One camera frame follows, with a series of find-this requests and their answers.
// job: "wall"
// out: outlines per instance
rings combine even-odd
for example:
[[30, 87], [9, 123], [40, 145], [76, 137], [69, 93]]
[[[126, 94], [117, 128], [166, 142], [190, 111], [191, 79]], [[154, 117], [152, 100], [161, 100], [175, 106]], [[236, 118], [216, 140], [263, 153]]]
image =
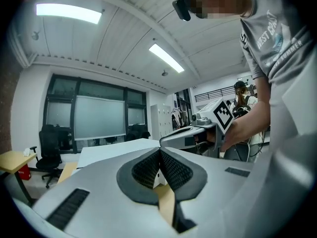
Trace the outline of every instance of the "wall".
[[22, 67], [4, 40], [0, 51], [0, 154], [11, 150], [11, 105], [21, 71]]
[[[82, 77], [147, 92], [147, 98], [149, 96], [147, 110], [150, 109], [150, 105], [171, 102], [172, 98], [147, 87], [98, 73], [67, 67], [33, 65], [23, 70], [14, 93], [10, 125], [13, 150], [23, 151], [27, 147], [37, 146], [38, 157], [41, 157], [39, 131], [43, 124], [46, 92], [54, 73]], [[77, 161], [78, 158], [79, 154], [62, 154], [63, 165], [60, 168], [63, 168], [65, 161]], [[29, 167], [34, 168], [35, 164], [36, 160], [33, 160], [29, 163]]]
[[[211, 100], [206, 100], [206, 101], [196, 102], [195, 95], [199, 95], [199, 94], [203, 94], [206, 92], [218, 90], [221, 88], [233, 86], [238, 81], [238, 78], [242, 78], [242, 77], [246, 77], [246, 76], [250, 76], [250, 75], [251, 75], [251, 72], [247, 71], [247, 72], [243, 72], [240, 74], [234, 74], [234, 75], [230, 75], [227, 77], [215, 79], [215, 80], [206, 82], [204, 84], [197, 85], [196, 88], [191, 87], [189, 89], [189, 92], [190, 92], [190, 99], [191, 99], [192, 108], [194, 110], [193, 113], [198, 112], [198, 110], [200, 108], [204, 107], [205, 105], [207, 105], [211, 101]], [[224, 100], [232, 100], [232, 99], [234, 99], [234, 97], [235, 97], [234, 94], [230, 94], [230, 95], [225, 95], [223, 98], [224, 98]]]

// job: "desk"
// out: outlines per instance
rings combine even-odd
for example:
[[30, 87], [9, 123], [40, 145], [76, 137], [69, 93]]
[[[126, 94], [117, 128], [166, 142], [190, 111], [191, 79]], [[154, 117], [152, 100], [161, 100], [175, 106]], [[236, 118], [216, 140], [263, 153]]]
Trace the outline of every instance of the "desk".
[[36, 153], [30, 154], [28, 157], [24, 157], [22, 152], [16, 152], [16, 151], [9, 151], [3, 154], [0, 154], [0, 170], [3, 170], [7, 173], [14, 174], [16, 177], [16, 180], [19, 183], [19, 186], [29, 201], [30, 204], [33, 203], [33, 200], [29, 194], [29, 192], [26, 190], [23, 181], [21, 180], [19, 176], [19, 169], [23, 167], [25, 164], [33, 160], [37, 156]]
[[71, 174], [73, 173], [74, 170], [76, 170], [77, 168], [77, 162], [69, 162], [66, 163], [63, 172], [61, 173], [57, 184], [59, 184], [60, 182], [66, 180], [67, 178], [69, 178], [71, 176]]
[[112, 145], [84, 147], [80, 153], [77, 168], [83, 168], [97, 161], [153, 147], [159, 147], [159, 142], [145, 138]]

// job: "white wall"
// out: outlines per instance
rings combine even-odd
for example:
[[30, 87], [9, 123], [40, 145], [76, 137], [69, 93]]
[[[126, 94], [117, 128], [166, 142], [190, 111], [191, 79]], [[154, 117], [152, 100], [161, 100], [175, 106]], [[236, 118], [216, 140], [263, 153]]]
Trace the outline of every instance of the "white wall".
[[[147, 92], [148, 118], [151, 117], [151, 112], [149, 113], [151, 105], [168, 103], [171, 106], [172, 103], [172, 96], [167, 96], [166, 94], [121, 79], [74, 68], [33, 65], [23, 70], [14, 93], [10, 125], [13, 151], [23, 151], [27, 147], [37, 146], [38, 157], [41, 157], [39, 131], [43, 124], [45, 98], [53, 73], [82, 77]], [[63, 162], [77, 161], [78, 158], [79, 154], [62, 154]], [[29, 163], [29, 167], [34, 168], [35, 164], [36, 160], [33, 160]]]
[[[229, 87], [229, 86], [233, 86], [237, 81], [238, 78], [242, 78], [242, 77], [246, 77], [246, 76], [250, 76], [251, 72], [247, 71], [247, 72], [243, 72], [240, 74], [234, 74], [234, 75], [230, 75], [227, 77], [222, 77], [219, 79], [215, 79], [209, 82], [206, 82], [204, 84], [200, 84], [197, 85], [196, 88], [191, 87], [189, 89], [190, 91], [190, 98], [191, 98], [191, 103], [192, 108], [193, 108], [193, 113], [198, 112], [198, 110], [202, 107], [204, 107], [205, 105], [207, 105], [211, 100], [206, 100], [206, 101], [199, 101], [196, 102], [195, 100], [195, 95], [199, 95], [199, 94], [203, 94], [206, 92], [211, 92], [214, 90], [218, 90], [221, 88], [225, 88], [225, 87]], [[230, 95], [225, 95], [223, 97], [224, 100], [232, 100], [234, 99], [235, 95], [234, 94], [230, 94]]]

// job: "ceiling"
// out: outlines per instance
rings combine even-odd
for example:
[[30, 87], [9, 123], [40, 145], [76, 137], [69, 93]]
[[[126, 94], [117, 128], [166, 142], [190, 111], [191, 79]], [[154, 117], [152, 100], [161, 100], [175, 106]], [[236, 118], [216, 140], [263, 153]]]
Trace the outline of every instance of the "ceiling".
[[[178, 18], [173, 0], [26, 0], [14, 21], [17, 39], [37, 64], [97, 71], [175, 92], [246, 71], [237, 17]], [[76, 19], [36, 16], [37, 3], [64, 3], [104, 12], [98, 25]], [[32, 34], [38, 32], [38, 40]], [[149, 51], [157, 43], [185, 69], [177, 73]], [[162, 77], [163, 70], [169, 74]]]

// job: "ceiling beam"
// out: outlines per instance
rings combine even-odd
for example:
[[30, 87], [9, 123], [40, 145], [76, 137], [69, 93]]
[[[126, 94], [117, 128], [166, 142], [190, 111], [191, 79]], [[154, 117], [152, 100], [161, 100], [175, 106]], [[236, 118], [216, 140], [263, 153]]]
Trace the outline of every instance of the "ceiling beam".
[[176, 93], [179, 91], [182, 91], [184, 89], [193, 87], [193, 86], [198, 86], [200, 84], [204, 84], [208, 81], [212, 81], [212, 80], [216, 80], [222, 77], [227, 77], [230, 75], [237, 75], [239, 73], [242, 72], [246, 72], [246, 71], [250, 71], [250, 69], [245, 68], [243, 64], [241, 63], [237, 63], [231, 66], [227, 66], [227, 67], [222, 67], [217, 69], [216, 71], [214, 71], [213, 73], [211, 73], [210, 75], [206, 75], [204, 76], [203, 80], [189, 80], [187, 82], [183, 82], [182, 85], [174, 87], [174, 88], [170, 88], [167, 90], [167, 94], [172, 94], [172, 93]]
[[182, 50], [180, 45], [177, 43], [177, 41], [170, 34], [168, 34], [168, 32], [160, 24], [158, 24], [154, 19], [152, 19], [151, 17], [146, 15], [143, 11], [141, 11], [137, 7], [126, 2], [125, 0], [102, 0], [102, 1], [107, 2], [107, 3], [111, 3], [111, 4], [117, 6], [121, 9], [126, 10], [130, 14], [132, 14], [135, 17], [137, 17], [138, 19], [142, 20], [145, 24], [147, 24], [153, 30], [155, 30], [180, 55], [181, 60], [183, 60], [186, 63], [186, 65], [193, 72], [195, 77], [197, 79], [200, 79], [200, 75], [199, 75], [197, 69], [194, 67], [194, 65], [192, 64], [190, 59], [185, 55], [184, 51]]
[[154, 84], [148, 83], [136, 77], [132, 77], [131, 75], [127, 75], [125, 73], [121, 73], [117, 70], [112, 70], [109, 68], [105, 68], [103, 66], [98, 66], [96, 64], [91, 64], [89, 62], [82, 62], [76, 60], [70, 60], [65, 58], [55, 58], [55, 57], [42, 57], [37, 56], [33, 62], [33, 64], [42, 64], [42, 65], [53, 65], [59, 67], [67, 67], [67, 68], [75, 68], [84, 71], [89, 71], [92, 73], [98, 73], [102, 75], [106, 75], [113, 78], [118, 78], [124, 81], [128, 81], [139, 86], [147, 87], [153, 90], [156, 90], [161, 93], [167, 93], [167, 90], [162, 89], [161, 87], [155, 86]]

